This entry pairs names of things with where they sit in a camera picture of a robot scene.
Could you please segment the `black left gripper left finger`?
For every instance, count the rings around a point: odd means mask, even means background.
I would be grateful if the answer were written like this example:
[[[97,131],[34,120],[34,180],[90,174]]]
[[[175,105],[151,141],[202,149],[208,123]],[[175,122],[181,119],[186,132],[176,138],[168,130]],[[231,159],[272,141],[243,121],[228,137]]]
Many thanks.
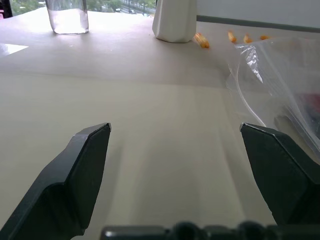
[[[89,226],[104,174],[111,124],[76,133],[32,183],[0,240],[71,240]]]

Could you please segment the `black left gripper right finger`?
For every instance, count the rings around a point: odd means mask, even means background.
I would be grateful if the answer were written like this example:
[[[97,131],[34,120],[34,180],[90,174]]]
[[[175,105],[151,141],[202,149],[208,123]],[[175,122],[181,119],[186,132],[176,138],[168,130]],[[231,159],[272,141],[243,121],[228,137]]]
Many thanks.
[[[320,165],[287,134],[242,123],[258,189],[278,225],[320,225]]]

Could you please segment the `clear plastic zip bag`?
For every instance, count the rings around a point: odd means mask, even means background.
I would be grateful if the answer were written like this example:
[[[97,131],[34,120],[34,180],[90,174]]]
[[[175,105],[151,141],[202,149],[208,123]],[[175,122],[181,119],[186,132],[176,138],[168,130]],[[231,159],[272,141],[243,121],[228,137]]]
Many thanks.
[[[240,112],[299,140],[320,162],[320,40],[280,37],[231,47],[227,87]]]

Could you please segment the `clear glass jar with water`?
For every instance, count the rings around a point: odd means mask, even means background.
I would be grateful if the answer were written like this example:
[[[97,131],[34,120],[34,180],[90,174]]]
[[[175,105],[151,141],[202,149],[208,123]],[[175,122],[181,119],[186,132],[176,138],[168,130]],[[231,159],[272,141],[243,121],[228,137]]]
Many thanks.
[[[89,31],[86,0],[45,0],[50,26],[59,35],[80,35]]]

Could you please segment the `white faceted ceramic vase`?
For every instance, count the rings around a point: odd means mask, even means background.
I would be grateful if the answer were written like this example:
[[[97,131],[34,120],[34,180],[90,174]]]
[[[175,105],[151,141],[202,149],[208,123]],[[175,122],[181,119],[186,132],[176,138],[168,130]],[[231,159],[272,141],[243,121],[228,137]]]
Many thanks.
[[[196,26],[197,0],[156,0],[152,31],[158,40],[188,43]]]

